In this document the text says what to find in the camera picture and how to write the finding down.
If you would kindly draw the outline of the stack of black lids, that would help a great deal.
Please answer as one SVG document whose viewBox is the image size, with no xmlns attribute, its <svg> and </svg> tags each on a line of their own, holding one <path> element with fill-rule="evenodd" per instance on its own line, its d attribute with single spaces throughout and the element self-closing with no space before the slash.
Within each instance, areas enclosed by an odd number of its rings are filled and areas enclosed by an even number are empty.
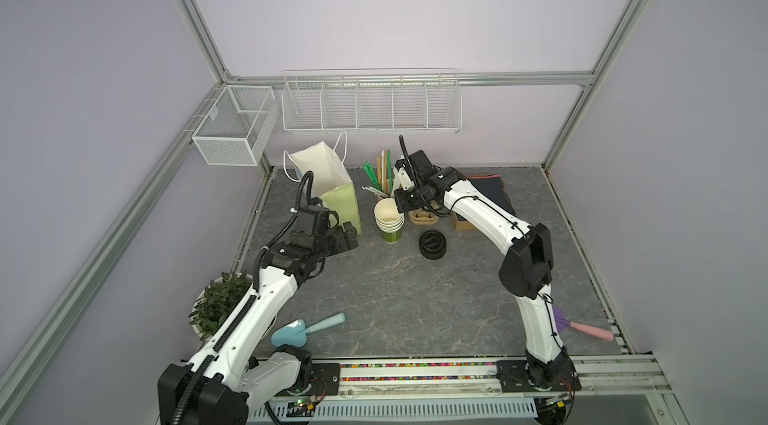
<svg viewBox="0 0 768 425">
<path fill-rule="evenodd" d="M 427 230 L 419 237 L 419 251 L 428 260 L 439 260 L 447 251 L 447 240 L 438 230 Z"/>
</svg>

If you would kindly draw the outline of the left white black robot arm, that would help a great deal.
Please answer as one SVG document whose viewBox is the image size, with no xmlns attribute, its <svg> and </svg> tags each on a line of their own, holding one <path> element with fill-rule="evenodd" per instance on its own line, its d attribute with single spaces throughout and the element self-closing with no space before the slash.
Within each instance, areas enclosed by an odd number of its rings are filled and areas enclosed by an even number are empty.
<svg viewBox="0 0 768 425">
<path fill-rule="evenodd" d="M 303 174 L 288 223 L 257 255 L 252 282 L 213 336 L 184 365 L 171 364 L 158 380 L 162 424 L 244 424 L 282 391 L 312 386 L 312 358 L 280 345 L 264 362 L 252 353 L 301 285 L 317 278 L 326 260 L 357 246 L 357 231 L 312 194 L 314 174 Z"/>
</svg>

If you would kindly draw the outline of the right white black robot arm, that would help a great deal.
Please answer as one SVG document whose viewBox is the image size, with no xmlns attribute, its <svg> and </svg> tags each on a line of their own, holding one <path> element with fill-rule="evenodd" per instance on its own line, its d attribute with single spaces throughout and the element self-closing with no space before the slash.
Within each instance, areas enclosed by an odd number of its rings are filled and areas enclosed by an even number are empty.
<svg viewBox="0 0 768 425">
<path fill-rule="evenodd" d="M 579 391 L 575 365 L 556 328 L 550 230 L 507 212 L 455 168 L 433 164 L 421 150 L 409 153 L 403 137 L 399 145 L 402 157 L 395 162 L 399 183 L 394 190 L 398 210 L 423 210 L 440 218 L 455 212 L 482 232 L 503 255 L 499 280 L 520 311 L 526 380 L 540 391 L 560 384 L 570 392 Z"/>
</svg>

